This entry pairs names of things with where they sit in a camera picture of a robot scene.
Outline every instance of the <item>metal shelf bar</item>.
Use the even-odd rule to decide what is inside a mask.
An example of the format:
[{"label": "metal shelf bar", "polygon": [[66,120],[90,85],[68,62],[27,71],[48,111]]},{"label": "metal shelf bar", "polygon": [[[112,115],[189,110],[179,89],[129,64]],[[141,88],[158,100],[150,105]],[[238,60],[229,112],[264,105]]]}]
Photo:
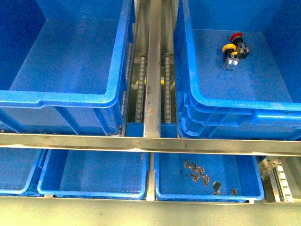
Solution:
[{"label": "metal shelf bar", "polygon": [[[144,137],[161,136],[161,0],[150,2],[150,35],[144,108]],[[154,153],[150,154],[147,201],[155,201]]]},{"label": "metal shelf bar", "polygon": [[301,156],[299,141],[0,134],[0,147],[89,151]]}]

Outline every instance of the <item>electrical component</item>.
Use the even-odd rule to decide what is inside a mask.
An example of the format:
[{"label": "electrical component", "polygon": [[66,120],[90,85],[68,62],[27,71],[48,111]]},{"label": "electrical component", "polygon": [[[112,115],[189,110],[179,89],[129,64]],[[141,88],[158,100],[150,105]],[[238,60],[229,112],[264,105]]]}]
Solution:
[{"label": "electrical component", "polygon": [[221,195],[221,191],[220,190],[217,190],[216,192],[213,193],[213,195]]},{"label": "electrical component", "polygon": [[244,42],[243,36],[244,35],[241,32],[237,32],[230,37],[230,42],[236,46],[239,59],[246,59],[250,53],[250,48]]},{"label": "electrical component", "polygon": [[198,173],[200,176],[203,176],[205,173],[205,169],[203,167],[198,166]]},{"label": "electrical component", "polygon": [[235,70],[239,63],[238,52],[234,44],[227,44],[222,48],[225,61],[223,68],[226,70]]},{"label": "electrical component", "polygon": [[222,184],[218,181],[215,181],[213,183],[213,190],[217,191],[218,189],[220,189],[220,187],[222,186]]},{"label": "electrical component", "polygon": [[208,175],[204,175],[204,176],[203,176],[203,184],[204,184],[205,186],[208,186],[208,185],[209,185],[209,182],[210,182],[209,176],[208,176]]},{"label": "electrical component", "polygon": [[231,195],[238,195],[237,190],[235,188],[231,190]]},{"label": "electrical component", "polygon": [[186,159],[186,160],[185,160],[184,167],[187,168],[187,169],[190,169],[190,168],[191,168],[189,159]]},{"label": "electrical component", "polygon": [[194,174],[194,173],[191,173],[190,176],[191,176],[191,178],[192,178],[192,180],[193,180],[194,182],[198,182],[198,180],[199,180],[199,175]]}]

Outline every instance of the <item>small metal part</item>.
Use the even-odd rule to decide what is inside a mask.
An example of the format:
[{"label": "small metal part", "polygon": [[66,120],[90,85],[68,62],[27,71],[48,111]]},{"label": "small metal part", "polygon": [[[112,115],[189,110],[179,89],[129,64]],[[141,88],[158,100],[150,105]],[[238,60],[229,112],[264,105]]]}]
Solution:
[{"label": "small metal part", "polygon": [[203,176],[203,184],[204,184],[205,186],[208,186],[208,185],[209,185],[209,182],[210,182],[209,176],[208,176],[208,175],[204,175],[204,176]]},{"label": "small metal part", "polygon": [[244,42],[239,42],[239,43],[237,43],[236,46],[237,46],[236,51],[238,52],[238,58],[246,59],[246,57],[250,53],[250,48],[248,47],[248,45]]},{"label": "small metal part", "polygon": [[193,163],[193,164],[192,164],[192,167],[191,167],[191,170],[192,170],[193,172],[197,172],[197,171],[198,171],[198,165],[197,165],[196,163]]},{"label": "small metal part", "polygon": [[221,191],[220,190],[217,190],[217,191],[215,191],[212,195],[221,195],[222,193],[221,193]]},{"label": "small metal part", "polygon": [[194,182],[198,182],[198,180],[199,180],[199,175],[194,174],[194,173],[191,173],[190,176],[191,176],[191,178],[192,178],[192,180],[193,180]]},{"label": "small metal part", "polygon": [[224,63],[224,69],[226,70],[235,70],[238,66],[239,59],[235,57],[234,55],[231,55],[231,57],[227,57]]},{"label": "small metal part", "polygon": [[205,173],[205,169],[204,169],[204,167],[200,167],[200,166],[198,166],[198,173],[199,173],[199,175],[200,175],[200,176],[203,176],[203,175],[204,175],[204,173]]},{"label": "small metal part", "polygon": [[190,168],[191,168],[189,159],[186,159],[186,160],[185,160],[184,167],[187,168],[187,169],[190,169]]},{"label": "small metal part", "polygon": [[231,190],[231,195],[238,195],[237,190],[235,188]]},{"label": "small metal part", "polygon": [[220,187],[222,186],[222,184],[218,181],[215,181],[213,183],[213,190],[218,191],[218,189],[220,189]]}]

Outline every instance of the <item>blue plastic bin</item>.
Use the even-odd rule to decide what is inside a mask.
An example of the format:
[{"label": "blue plastic bin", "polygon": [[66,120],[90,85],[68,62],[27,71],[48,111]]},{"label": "blue plastic bin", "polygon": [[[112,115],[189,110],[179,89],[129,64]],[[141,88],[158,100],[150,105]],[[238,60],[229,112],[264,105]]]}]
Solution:
[{"label": "blue plastic bin", "polygon": [[0,148],[0,195],[40,196],[38,181],[45,150]]},{"label": "blue plastic bin", "polygon": [[[180,1],[174,49],[182,137],[300,139],[301,52],[283,54],[301,47],[300,11],[297,0]],[[224,70],[222,47],[238,31],[251,52],[235,71]]]},{"label": "blue plastic bin", "polygon": [[38,191],[57,197],[141,200],[148,161],[147,153],[50,150]]},{"label": "blue plastic bin", "polygon": [[[209,185],[202,177],[194,182],[186,159],[204,167]],[[217,154],[155,154],[156,196],[162,201],[245,202],[262,200],[264,191],[254,156]],[[221,195],[213,195],[213,183],[221,183]],[[231,195],[236,189],[237,195]]]},{"label": "blue plastic bin", "polygon": [[0,14],[0,129],[118,134],[134,1],[1,1]]}]

